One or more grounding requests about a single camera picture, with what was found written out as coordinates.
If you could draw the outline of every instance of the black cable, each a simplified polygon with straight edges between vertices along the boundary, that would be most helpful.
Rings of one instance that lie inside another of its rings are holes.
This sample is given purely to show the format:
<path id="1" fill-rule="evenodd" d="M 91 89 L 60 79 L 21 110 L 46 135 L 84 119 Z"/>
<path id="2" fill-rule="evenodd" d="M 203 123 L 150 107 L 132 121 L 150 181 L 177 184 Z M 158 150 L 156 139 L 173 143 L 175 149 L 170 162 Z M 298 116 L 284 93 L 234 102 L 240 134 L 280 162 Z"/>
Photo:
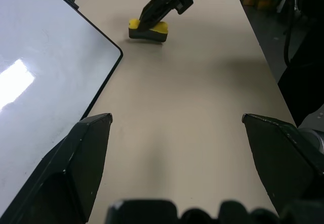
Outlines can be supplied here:
<path id="1" fill-rule="evenodd" d="M 285 60 L 285 64 L 287 67 L 290 65 L 289 60 L 289 46 L 290 46 L 290 39 L 292 36 L 292 29 L 293 29 L 293 23 L 295 18 L 295 0 L 290 0 L 290 11 L 289 11 L 289 17 L 288 17 L 288 29 L 287 29 L 287 35 L 285 40 L 285 47 L 283 49 L 283 59 Z"/>

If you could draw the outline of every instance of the beige table surface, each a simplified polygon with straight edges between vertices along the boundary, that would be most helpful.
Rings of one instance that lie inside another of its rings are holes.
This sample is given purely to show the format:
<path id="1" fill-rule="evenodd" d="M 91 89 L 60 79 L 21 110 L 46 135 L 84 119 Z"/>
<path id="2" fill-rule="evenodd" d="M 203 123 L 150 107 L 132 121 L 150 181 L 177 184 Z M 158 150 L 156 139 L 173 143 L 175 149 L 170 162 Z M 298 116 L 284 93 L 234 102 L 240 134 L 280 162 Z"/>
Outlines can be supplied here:
<path id="1" fill-rule="evenodd" d="M 166 198 L 216 216 L 222 200 L 274 210 L 257 174 L 244 113 L 293 122 L 239 0 L 194 0 L 155 45 L 128 39 L 149 0 L 76 0 L 124 57 L 91 115 L 112 113 L 90 223 L 123 198 Z"/>

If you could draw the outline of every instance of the black and yellow sponge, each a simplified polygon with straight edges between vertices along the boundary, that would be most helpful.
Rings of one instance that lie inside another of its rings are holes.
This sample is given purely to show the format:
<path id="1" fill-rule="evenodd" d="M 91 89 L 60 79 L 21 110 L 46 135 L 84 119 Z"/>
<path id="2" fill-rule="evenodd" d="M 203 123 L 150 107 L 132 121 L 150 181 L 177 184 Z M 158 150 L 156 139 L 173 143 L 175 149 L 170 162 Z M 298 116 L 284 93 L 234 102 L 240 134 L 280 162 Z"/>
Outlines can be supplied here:
<path id="1" fill-rule="evenodd" d="M 138 19 L 131 19 L 128 27 L 129 37 L 131 39 L 146 39 L 155 42 L 164 43 L 168 37 L 168 24 L 159 22 L 155 27 L 150 30 L 140 32 L 137 30 L 140 21 Z"/>

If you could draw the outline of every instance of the yellow object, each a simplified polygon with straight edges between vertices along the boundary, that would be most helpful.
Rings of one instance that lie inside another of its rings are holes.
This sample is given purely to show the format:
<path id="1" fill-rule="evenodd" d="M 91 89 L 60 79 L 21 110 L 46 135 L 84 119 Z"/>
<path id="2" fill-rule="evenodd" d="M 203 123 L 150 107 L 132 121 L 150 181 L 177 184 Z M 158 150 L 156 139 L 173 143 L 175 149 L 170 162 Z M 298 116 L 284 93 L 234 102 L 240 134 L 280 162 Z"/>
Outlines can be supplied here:
<path id="1" fill-rule="evenodd" d="M 139 25 L 140 25 L 140 21 L 138 19 L 131 19 L 128 28 L 129 29 L 137 29 Z M 151 28 L 150 30 L 158 32 L 158 33 L 162 33 L 162 34 L 168 34 L 168 24 L 161 21 L 155 27 Z"/>

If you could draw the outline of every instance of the whiteboard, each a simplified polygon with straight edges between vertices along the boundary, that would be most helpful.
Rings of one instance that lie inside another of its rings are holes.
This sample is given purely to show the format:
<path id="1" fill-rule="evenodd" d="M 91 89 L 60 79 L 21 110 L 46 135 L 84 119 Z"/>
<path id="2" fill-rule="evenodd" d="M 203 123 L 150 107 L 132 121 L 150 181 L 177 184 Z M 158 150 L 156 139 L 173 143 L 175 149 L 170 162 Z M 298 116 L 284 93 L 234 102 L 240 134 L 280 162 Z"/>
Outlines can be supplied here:
<path id="1" fill-rule="evenodd" d="M 64 0 L 0 0 L 0 215 L 89 111 L 121 50 Z"/>

